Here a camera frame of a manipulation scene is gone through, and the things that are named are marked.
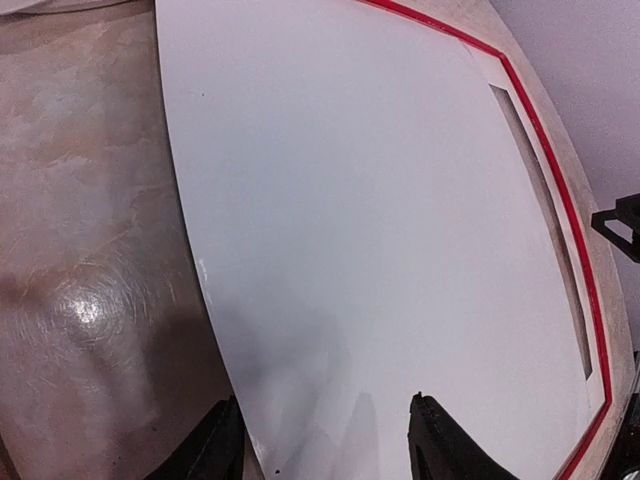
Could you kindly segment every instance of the white sheet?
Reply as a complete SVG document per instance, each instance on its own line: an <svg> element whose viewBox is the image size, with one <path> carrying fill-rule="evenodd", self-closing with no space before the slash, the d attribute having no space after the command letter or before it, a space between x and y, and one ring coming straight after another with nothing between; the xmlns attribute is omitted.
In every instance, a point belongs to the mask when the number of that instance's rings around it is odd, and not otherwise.
<svg viewBox="0 0 640 480"><path fill-rule="evenodd" d="M157 8L189 239L266 477L410 479L422 391L514 475L552 478L593 411L540 207L464 48L345 0Z"/></svg>

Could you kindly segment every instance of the beige surface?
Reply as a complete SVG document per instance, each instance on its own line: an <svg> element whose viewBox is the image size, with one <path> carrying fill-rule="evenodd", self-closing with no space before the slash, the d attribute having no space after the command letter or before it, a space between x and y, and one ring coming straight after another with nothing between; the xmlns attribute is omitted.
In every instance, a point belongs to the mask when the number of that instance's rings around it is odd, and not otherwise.
<svg viewBox="0 0 640 480"><path fill-rule="evenodd" d="M509 54L588 225L571 142L488 2L407 4ZM618 277L606 243L587 241L623 398ZM0 260L0 432L25 480L141 478L228 395L180 218L149 1L0 20ZM575 478L595 478L621 408Z"/></svg>

